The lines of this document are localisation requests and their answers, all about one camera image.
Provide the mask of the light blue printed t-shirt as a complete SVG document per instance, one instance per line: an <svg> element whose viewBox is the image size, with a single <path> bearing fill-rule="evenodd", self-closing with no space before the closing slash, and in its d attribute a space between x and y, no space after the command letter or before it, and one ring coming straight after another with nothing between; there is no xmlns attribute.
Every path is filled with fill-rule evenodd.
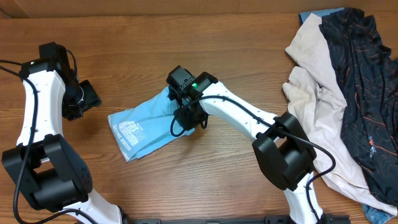
<svg viewBox="0 0 398 224"><path fill-rule="evenodd" d="M152 99L135 108L108 116L108 124L118 147L127 162L140 159L176 139L170 133L190 135L194 129L184 131L178 124L171 124L173 112L178 108L170 100L169 89L164 88Z"/></svg>

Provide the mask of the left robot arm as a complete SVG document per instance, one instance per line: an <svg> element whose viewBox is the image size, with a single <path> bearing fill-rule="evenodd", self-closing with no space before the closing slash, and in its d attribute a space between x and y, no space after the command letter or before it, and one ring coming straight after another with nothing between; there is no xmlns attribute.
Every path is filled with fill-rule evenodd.
<svg viewBox="0 0 398 224"><path fill-rule="evenodd" d="M2 164L14 181L13 212L23 223L18 199L23 195L35 210L52 216L71 215L80 223L131 223L129 215L109 203L94 188L85 161L63 137L62 119L81 118L101 100L88 80L79 81L73 54L50 42L39 47L40 57L22 63L16 73L25 89L21 134L13 149L4 151Z"/></svg>

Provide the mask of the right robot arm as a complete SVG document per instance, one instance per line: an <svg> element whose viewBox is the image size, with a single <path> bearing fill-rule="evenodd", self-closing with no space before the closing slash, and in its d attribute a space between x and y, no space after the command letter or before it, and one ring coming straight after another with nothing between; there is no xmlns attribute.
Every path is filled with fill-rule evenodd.
<svg viewBox="0 0 398 224"><path fill-rule="evenodd" d="M181 66L168 75L169 98L175 100L173 122L189 131L206 128L213 115L229 123L252 144L263 175L283 190L293 223L320 223L323 210L312 187L317 156L297 118L263 111L229 91L216 77L194 77Z"/></svg>

